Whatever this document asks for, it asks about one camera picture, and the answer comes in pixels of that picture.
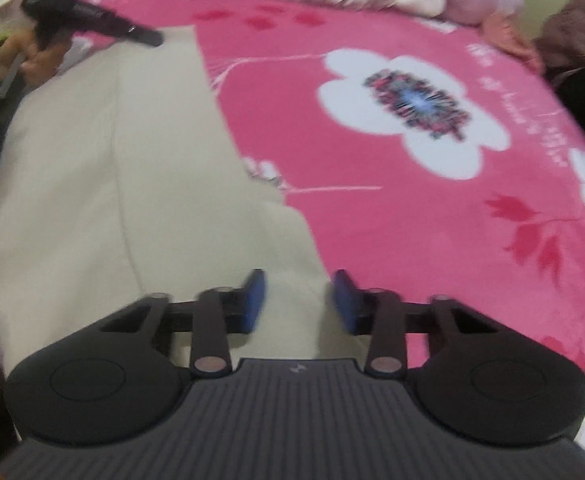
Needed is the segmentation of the operator left hand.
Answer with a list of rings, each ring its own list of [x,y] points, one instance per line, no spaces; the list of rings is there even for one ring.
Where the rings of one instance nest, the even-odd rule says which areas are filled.
[[[22,56],[19,71],[26,83],[31,87],[45,84],[56,75],[70,47],[71,40],[61,38],[40,50],[33,30],[14,32],[0,47],[0,82],[8,75],[15,59]]]

